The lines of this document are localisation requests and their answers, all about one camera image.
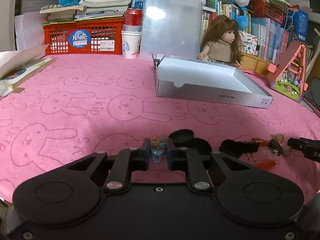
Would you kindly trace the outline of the black round cap small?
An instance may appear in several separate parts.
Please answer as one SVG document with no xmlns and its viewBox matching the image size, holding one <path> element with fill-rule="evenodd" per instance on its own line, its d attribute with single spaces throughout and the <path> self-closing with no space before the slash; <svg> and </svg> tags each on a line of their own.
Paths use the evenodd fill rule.
<svg viewBox="0 0 320 240">
<path fill-rule="evenodd" d="M 176 147 L 182 147 L 194 137 L 194 131 L 191 129 L 179 129 L 169 135 L 169 139 L 172 140 Z"/>
</svg>

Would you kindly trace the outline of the brown snail shell back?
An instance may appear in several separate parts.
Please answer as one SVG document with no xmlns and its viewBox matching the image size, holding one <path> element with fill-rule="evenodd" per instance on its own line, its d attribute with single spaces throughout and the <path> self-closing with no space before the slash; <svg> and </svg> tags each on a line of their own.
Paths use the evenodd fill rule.
<svg viewBox="0 0 320 240">
<path fill-rule="evenodd" d="M 284 136 L 282 134 L 273 134 L 272 139 L 277 141 L 279 144 L 283 143 L 284 141 Z"/>
</svg>

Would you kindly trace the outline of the red toy sausage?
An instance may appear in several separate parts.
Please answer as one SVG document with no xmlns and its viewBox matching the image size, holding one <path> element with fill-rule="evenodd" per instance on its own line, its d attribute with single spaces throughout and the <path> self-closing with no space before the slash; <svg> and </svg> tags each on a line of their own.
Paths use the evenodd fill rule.
<svg viewBox="0 0 320 240">
<path fill-rule="evenodd" d="M 276 162 L 274 160 L 266 160 L 263 161 L 261 163 L 258 163 L 255 165 L 255 167 L 260 168 L 262 170 L 271 170 L 272 168 L 274 168 L 276 166 Z"/>
<path fill-rule="evenodd" d="M 263 140 L 261 138 L 252 138 L 251 141 L 258 143 L 259 147 L 267 147 L 268 146 L 268 141 Z"/>
</svg>

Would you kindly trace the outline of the black round disc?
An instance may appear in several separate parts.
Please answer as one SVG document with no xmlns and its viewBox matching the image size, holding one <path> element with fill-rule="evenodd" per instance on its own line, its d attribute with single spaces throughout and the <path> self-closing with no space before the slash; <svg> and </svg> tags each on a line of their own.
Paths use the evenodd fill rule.
<svg viewBox="0 0 320 240">
<path fill-rule="evenodd" d="M 221 142 L 219 151 L 236 159 L 239 159 L 242 156 L 241 143 L 231 139 L 226 139 Z"/>
</svg>

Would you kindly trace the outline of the black round cap large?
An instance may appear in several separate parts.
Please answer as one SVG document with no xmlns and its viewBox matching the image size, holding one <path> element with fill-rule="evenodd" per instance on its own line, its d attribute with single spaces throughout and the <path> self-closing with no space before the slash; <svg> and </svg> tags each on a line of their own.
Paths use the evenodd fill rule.
<svg viewBox="0 0 320 240">
<path fill-rule="evenodd" d="M 176 148 L 185 147 L 196 150 L 200 155 L 210 155 L 212 147 L 210 143 L 201 138 L 192 138 L 183 142 L 175 142 Z"/>
</svg>

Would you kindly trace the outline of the black binder clip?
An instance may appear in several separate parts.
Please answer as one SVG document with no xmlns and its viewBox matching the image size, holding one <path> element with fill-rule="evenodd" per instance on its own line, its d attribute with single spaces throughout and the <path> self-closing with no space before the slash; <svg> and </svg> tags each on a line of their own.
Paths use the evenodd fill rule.
<svg viewBox="0 0 320 240">
<path fill-rule="evenodd" d="M 252 141 L 239 141 L 241 143 L 242 155 L 247 155 L 247 162 L 249 164 L 255 164 L 257 161 L 253 157 L 253 153 L 258 152 L 259 144 Z"/>
</svg>

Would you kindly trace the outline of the dark grey pouch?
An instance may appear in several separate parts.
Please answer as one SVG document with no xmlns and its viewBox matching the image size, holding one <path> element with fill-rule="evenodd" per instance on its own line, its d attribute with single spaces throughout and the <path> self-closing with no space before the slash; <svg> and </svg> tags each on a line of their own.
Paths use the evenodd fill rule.
<svg viewBox="0 0 320 240">
<path fill-rule="evenodd" d="M 314 77 L 311 81 L 311 85 L 304 93 L 303 100 L 307 105 L 320 117 L 320 80 Z"/>
</svg>

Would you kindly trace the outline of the pink triangular toy house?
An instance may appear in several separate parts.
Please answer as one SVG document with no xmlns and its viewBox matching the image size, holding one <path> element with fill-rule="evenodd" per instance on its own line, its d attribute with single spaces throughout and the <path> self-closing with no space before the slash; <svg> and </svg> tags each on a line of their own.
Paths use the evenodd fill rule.
<svg viewBox="0 0 320 240">
<path fill-rule="evenodd" d="M 306 84 L 306 45 L 292 41 L 276 63 L 267 65 L 269 87 L 300 103 L 308 88 Z"/>
</svg>

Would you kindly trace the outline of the pink bunny towel mat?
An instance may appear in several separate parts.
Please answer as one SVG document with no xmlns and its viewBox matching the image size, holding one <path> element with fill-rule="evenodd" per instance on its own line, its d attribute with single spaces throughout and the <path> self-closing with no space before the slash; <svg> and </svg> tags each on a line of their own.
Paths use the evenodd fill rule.
<svg viewBox="0 0 320 240">
<path fill-rule="evenodd" d="M 1 100 L 1 198 L 25 180 L 95 151 L 110 155 L 178 129 L 217 150 L 225 139 L 319 139 L 319 117 L 276 93 L 269 108 L 159 98 L 153 64 L 60 55 Z"/>
</svg>

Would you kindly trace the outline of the grey cardboard box tray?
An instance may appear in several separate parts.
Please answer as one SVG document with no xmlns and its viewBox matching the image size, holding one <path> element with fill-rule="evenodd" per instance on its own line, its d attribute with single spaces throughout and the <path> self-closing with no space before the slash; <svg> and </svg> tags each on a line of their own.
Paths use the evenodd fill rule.
<svg viewBox="0 0 320 240">
<path fill-rule="evenodd" d="M 241 70 L 224 64 L 165 57 L 156 71 L 159 97 L 267 109 L 273 96 Z"/>
</svg>

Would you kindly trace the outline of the white label sticker box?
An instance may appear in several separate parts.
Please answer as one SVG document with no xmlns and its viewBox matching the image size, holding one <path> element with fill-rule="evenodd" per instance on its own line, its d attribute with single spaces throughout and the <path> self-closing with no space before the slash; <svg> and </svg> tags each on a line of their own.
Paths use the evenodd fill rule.
<svg viewBox="0 0 320 240">
<path fill-rule="evenodd" d="M 250 55 L 256 54 L 258 38 L 254 35 L 240 31 L 241 51 Z"/>
</svg>

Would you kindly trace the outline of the white paper cup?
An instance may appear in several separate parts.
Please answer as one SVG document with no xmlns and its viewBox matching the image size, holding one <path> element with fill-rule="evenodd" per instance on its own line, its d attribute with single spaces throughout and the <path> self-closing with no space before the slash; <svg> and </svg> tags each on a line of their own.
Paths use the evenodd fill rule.
<svg viewBox="0 0 320 240">
<path fill-rule="evenodd" d="M 122 55 L 124 58 L 136 59 L 139 57 L 141 37 L 141 32 L 121 31 Z"/>
</svg>

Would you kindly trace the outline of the red plastic basket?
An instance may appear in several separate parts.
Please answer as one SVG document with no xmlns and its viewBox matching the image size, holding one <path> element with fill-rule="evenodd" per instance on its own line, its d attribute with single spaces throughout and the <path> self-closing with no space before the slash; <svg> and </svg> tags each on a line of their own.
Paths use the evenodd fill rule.
<svg viewBox="0 0 320 240">
<path fill-rule="evenodd" d="M 44 24 L 47 55 L 122 54 L 123 17 Z"/>
</svg>

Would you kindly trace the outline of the translucent plastic clipboard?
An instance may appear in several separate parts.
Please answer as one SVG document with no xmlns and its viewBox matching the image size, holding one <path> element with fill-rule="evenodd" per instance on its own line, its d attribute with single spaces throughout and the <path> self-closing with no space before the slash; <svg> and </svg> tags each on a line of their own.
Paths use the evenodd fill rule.
<svg viewBox="0 0 320 240">
<path fill-rule="evenodd" d="M 157 54 L 196 59 L 203 3 L 199 0 L 145 0 L 139 58 Z"/>
</svg>

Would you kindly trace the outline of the red soda can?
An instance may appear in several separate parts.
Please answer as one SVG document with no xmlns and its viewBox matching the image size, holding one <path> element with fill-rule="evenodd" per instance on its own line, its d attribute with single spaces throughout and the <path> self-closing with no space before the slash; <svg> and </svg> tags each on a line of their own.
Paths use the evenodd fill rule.
<svg viewBox="0 0 320 240">
<path fill-rule="evenodd" d="M 143 11 L 130 8 L 125 11 L 123 31 L 141 32 L 143 24 Z"/>
</svg>

